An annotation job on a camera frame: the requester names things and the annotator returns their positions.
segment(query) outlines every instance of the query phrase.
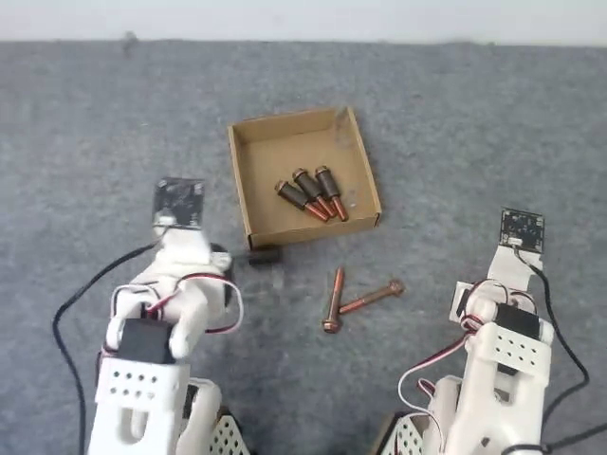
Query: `brown cardboard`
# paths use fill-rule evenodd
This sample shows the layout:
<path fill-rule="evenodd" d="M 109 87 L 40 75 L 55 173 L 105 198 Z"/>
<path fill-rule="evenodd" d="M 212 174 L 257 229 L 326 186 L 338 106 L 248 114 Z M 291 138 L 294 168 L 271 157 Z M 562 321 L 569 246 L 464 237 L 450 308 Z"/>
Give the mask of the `brown cardboard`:
<path fill-rule="evenodd" d="M 285 245 L 373 228 L 381 205 L 351 108 L 254 118 L 228 128 L 236 187 L 251 248 Z M 331 169 L 350 219 L 323 224 L 274 190 L 297 168 Z"/>

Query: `black cable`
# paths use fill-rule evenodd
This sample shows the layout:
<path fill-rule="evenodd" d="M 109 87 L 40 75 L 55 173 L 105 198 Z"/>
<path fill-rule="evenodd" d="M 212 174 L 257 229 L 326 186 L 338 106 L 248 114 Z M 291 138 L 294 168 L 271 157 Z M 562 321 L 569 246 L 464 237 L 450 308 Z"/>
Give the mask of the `black cable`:
<path fill-rule="evenodd" d="M 510 455 L 519 450 L 537 450 L 540 453 L 552 453 L 552 448 L 549 446 L 539 446 L 537 444 L 517 444 L 510 446 L 502 451 L 502 455 Z"/>
<path fill-rule="evenodd" d="M 545 428 L 545 424 L 548 422 L 548 419 L 550 418 L 552 413 L 555 411 L 555 409 L 562 403 L 562 401 L 565 398 L 567 398 L 568 396 L 575 393 L 576 391 L 580 391 L 581 389 L 583 389 L 590 383 L 590 374 L 588 373 L 588 370 L 586 369 L 584 364 L 581 363 L 581 360 L 579 360 L 579 358 L 575 355 L 575 353 L 573 352 L 573 350 L 571 349 L 571 347 L 569 346 L 569 344 L 567 343 L 567 341 L 565 340 L 565 338 L 561 332 L 561 328 L 559 327 L 557 318 L 556 318 L 556 316 L 554 314 L 554 310 L 552 308 L 552 300 L 550 298 L 550 283 L 548 281 L 548 278 L 543 274 L 543 272 L 538 267 L 536 267 L 535 265 L 532 265 L 532 264 L 528 263 L 526 260 L 524 260 L 521 257 L 521 253 L 519 252 L 518 248 L 516 248 L 516 247 L 514 247 L 514 254 L 516 255 L 517 258 L 519 258 L 519 260 L 523 264 L 525 264 L 527 267 L 529 267 L 531 270 L 533 270 L 533 272 L 535 272 L 535 274 L 538 275 L 538 277 L 540 277 L 540 279 L 542 280 L 543 292 L 544 292 L 545 303 L 546 303 L 546 311 L 550 318 L 550 322 L 552 323 L 552 326 L 554 327 L 554 332 L 557 336 L 557 339 L 559 340 L 563 349 L 567 352 L 567 354 L 569 355 L 571 360 L 576 364 L 576 366 L 578 367 L 578 369 L 581 371 L 581 373 L 583 375 L 582 380 L 578 384 L 575 384 L 572 387 L 570 387 L 569 389 L 563 391 L 561 394 L 559 394 L 559 396 L 557 396 L 552 401 L 552 403 L 550 403 L 550 405 L 548 405 L 546 410 L 543 412 L 543 418 L 542 418 L 543 428 Z M 603 431 L 607 431 L 607 423 L 597 425 L 596 427 L 587 429 L 586 431 L 584 431 L 582 433 L 574 434 L 572 436 L 567 436 L 565 438 L 558 440 L 556 443 L 552 443 L 552 444 L 544 444 L 541 446 L 531 445 L 531 444 L 520 444 L 520 445 L 510 446 L 502 451 L 502 455 L 509 455 L 511 453 L 514 453 L 517 450 L 538 450 L 544 454 L 552 453 L 554 450 L 558 450 L 560 448 L 567 447 L 567 446 L 572 446 L 573 444 L 577 444 L 588 438 L 596 436 L 597 434 L 599 434 Z"/>
<path fill-rule="evenodd" d="M 53 336 L 55 338 L 55 342 L 57 343 L 57 347 L 59 348 L 59 351 L 61 351 L 61 354 L 65 360 L 65 363 L 67 364 L 67 367 L 69 368 L 69 371 L 71 372 L 72 377 L 74 378 L 74 385 L 76 386 L 76 393 L 78 394 L 78 412 L 79 412 L 78 453 L 79 453 L 79 455 L 84 455 L 84 444 L 85 444 L 85 440 L 86 440 L 86 401 L 84 400 L 83 383 L 80 379 L 80 375 L 78 374 L 76 365 L 74 364 L 74 361 L 72 360 L 72 357 L 69 354 L 67 347 L 65 346 L 64 339 L 61 336 L 61 332 L 59 330 L 59 322 L 60 322 L 62 316 L 64 315 L 64 313 L 74 303 L 76 303 L 76 301 L 78 301 L 78 299 L 80 297 L 82 297 L 84 295 L 84 293 L 86 291 L 88 291 L 93 284 L 98 282 L 105 274 L 112 271 L 119 265 L 126 263 L 127 261 L 130 261 L 131 259 L 134 259 L 137 256 L 140 256 L 141 254 L 145 253 L 146 251 L 154 248 L 158 244 L 158 242 L 160 242 L 161 238 L 162 238 L 162 236 L 160 236 L 157 240 L 150 243 L 149 245 L 141 246 L 137 249 L 134 249 L 130 253 L 125 254 L 124 256 L 116 259 L 110 265 L 107 265 L 106 267 L 104 267 L 101 272 L 99 272 L 97 275 L 95 275 L 87 284 L 85 284 L 78 291 L 76 291 L 76 293 L 72 297 L 70 297 L 63 305 L 61 305 L 59 307 L 59 309 L 57 310 L 57 313 L 55 313 L 55 316 L 53 318 L 53 322 L 52 322 Z"/>
<path fill-rule="evenodd" d="M 543 428 L 545 428 L 545 425 L 548 423 L 548 420 L 550 419 L 552 413 L 562 403 L 562 401 L 565 398 L 567 398 L 568 396 L 574 394 L 576 391 L 580 391 L 581 389 L 583 389 L 590 383 L 590 374 L 588 373 L 588 370 L 586 370 L 586 367 L 584 366 L 584 364 L 581 363 L 581 360 L 579 360 L 578 356 L 573 352 L 573 350 L 569 346 L 569 343 L 567 343 L 564 335 L 561 332 L 561 327 L 559 326 L 559 323 L 557 322 L 557 317 L 555 316 L 554 310 L 552 308 L 552 299 L 550 296 L 550 282 L 548 281 L 547 277 L 543 274 L 543 272 L 538 267 L 525 261 L 521 257 L 521 253 L 519 252 L 518 248 L 514 249 L 514 254 L 516 254 L 516 257 L 519 258 L 519 260 L 523 264 L 526 264 L 527 267 L 529 267 L 531 270 L 533 270 L 533 272 L 538 277 L 540 277 L 540 279 L 542 280 L 543 293 L 544 293 L 544 298 L 545 298 L 545 303 L 546 303 L 546 312 L 548 313 L 548 317 L 550 318 L 550 322 L 552 323 L 552 327 L 554 328 L 554 333 L 557 336 L 557 339 L 559 340 L 559 343 L 561 344 L 562 348 L 567 352 L 567 354 L 569 355 L 569 358 L 571 358 L 571 360 L 576 364 L 576 366 L 581 371 L 581 374 L 583 376 L 582 380 L 578 384 L 574 384 L 569 389 L 563 391 L 561 394 L 559 394 L 559 396 L 557 396 L 552 401 L 552 403 L 550 403 L 546 407 L 545 411 L 543 412 L 543 418 L 542 418 L 542 425 L 543 425 Z"/>

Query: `screw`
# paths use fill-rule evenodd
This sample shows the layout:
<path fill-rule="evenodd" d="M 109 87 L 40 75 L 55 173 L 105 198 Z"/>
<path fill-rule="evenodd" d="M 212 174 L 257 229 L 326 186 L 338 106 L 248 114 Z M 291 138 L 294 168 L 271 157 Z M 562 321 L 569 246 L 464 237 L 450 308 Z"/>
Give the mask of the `screw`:
<path fill-rule="evenodd" d="M 340 267 L 335 272 L 335 280 L 333 281 L 333 292 L 331 293 L 331 299 L 329 299 L 329 309 L 326 318 L 322 320 L 322 329 L 327 334 L 336 334 L 341 328 L 339 312 L 342 289 L 343 267 Z"/>
<path fill-rule="evenodd" d="M 340 308 L 340 315 L 347 315 L 363 306 L 383 299 L 384 297 L 399 296 L 405 290 L 405 285 L 400 280 L 390 280 L 387 286 L 378 289 L 375 292 L 362 296 L 344 304 Z"/>

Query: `white wall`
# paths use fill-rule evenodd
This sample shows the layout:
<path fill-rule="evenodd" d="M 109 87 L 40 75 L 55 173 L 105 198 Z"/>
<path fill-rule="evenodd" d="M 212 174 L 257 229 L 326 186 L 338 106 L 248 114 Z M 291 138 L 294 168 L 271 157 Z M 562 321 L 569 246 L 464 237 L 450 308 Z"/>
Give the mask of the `white wall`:
<path fill-rule="evenodd" d="M 0 40 L 126 31 L 145 40 L 606 46 L 607 0 L 0 0 Z"/>

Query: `gray carpet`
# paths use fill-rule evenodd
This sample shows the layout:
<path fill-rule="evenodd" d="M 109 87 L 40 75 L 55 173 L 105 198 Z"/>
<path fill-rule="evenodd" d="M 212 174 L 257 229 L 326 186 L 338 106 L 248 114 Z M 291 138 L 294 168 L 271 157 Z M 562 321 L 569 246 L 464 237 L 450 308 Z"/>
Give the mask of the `gray carpet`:
<path fill-rule="evenodd" d="M 451 293 L 486 274 L 501 206 L 545 214 L 555 305 L 593 376 L 546 439 L 607 421 L 606 50 L 2 44 L 0 68 L 2 454 L 75 452 L 75 392 L 50 321 L 101 267 L 151 239 L 154 182 L 205 177 L 208 233 L 243 248 L 226 126 L 325 105 L 356 108 L 385 216 L 374 231 L 290 246 L 271 270 L 237 266 L 244 326 L 202 340 L 193 371 L 221 386 L 248 444 L 261 455 L 366 453 L 382 418 L 401 409 L 400 374 L 459 335 Z M 150 258 L 65 317 L 89 428 L 110 293 Z M 319 323 L 339 264 L 345 299 L 390 277 L 410 291 L 327 336 Z M 427 376 L 463 366 L 460 353 Z M 577 378 L 557 348 L 548 395 Z M 413 383 L 407 391 L 422 402 Z M 602 435 L 561 453 L 606 444 Z"/>

